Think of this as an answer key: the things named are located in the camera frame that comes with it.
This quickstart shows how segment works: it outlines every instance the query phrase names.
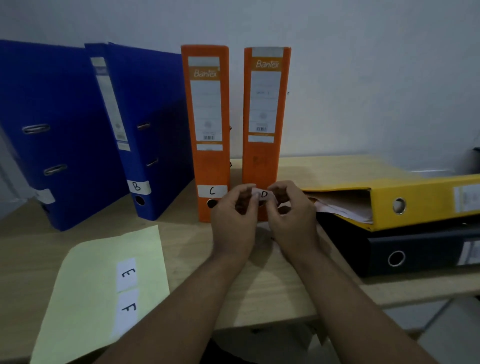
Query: forearm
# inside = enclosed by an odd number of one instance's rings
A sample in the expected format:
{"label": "forearm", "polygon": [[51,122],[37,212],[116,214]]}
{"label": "forearm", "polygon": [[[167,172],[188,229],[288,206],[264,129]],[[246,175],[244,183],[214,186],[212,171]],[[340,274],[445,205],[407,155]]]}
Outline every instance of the forearm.
{"label": "forearm", "polygon": [[199,362],[225,295],[240,271],[241,265],[231,259],[207,259],[97,364]]}
{"label": "forearm", "polygon": [[343,364],[436,363],[322,252],[293,264]]}

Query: blue binder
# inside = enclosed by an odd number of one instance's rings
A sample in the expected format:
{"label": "blue binder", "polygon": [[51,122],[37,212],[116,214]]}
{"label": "blue binder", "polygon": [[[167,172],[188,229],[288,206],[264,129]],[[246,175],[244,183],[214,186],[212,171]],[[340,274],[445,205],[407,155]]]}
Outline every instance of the blue binder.
{"label": "blue binder", "polygon": [[85,44],[137,214],[156,220],[193,179],[180,54]]}
{"label": "blue binder", "polygon": [[0,40],[0,124],[54,228],[128,193],[84,48]]}

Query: logo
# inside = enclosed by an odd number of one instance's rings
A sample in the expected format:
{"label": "logo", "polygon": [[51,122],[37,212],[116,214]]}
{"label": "logo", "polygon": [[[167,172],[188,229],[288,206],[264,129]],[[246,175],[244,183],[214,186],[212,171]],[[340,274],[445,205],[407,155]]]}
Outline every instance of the logo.
{"label": "logo", "polygon": [[262,60],[258,60],[256,64],[256,68],[277,68],[280,65],[279,61],[269,61],[269,62],[262,62]]}
{"label": "logo", "polygon": [[214,70],[208,70],[208,71],[195,70],[195,72],[193,73],[193,76],[214,78],[214,77],[217,77],[216,72],[217,71],[214,71]]}

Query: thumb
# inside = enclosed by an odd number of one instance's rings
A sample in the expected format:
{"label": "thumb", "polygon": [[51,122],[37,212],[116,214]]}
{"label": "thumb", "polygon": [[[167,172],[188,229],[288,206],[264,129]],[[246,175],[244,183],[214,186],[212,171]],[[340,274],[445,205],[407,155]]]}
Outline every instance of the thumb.
{"label": "thumb", "polygon": [[250,198],[250,201],[248,203],[248,208],[247,208],[247,213],[246,215],[248,216],[255,216],[255,219],[257,218],[258,214],[258,194],[252,195]]}
{"label": "thumb", "polygon": [[266,207],[267,207],[268,221],[274,221],[280,217],[280,214],[278,213],[278,210],[276,208],[276,203],[273,199],[267,200]]}

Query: person's left hand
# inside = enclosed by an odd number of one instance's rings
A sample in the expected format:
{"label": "person's left hand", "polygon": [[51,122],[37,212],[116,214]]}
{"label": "person's left hand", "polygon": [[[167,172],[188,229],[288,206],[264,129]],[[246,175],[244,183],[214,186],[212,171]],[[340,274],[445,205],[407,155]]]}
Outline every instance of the person's left hand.
{"label": "person's left hand", "polygon": [[211,211],[212,256],[227,256],[242,264],[252,252],[257,226],[258,195],[255,184],[241,184],[227,193]]}

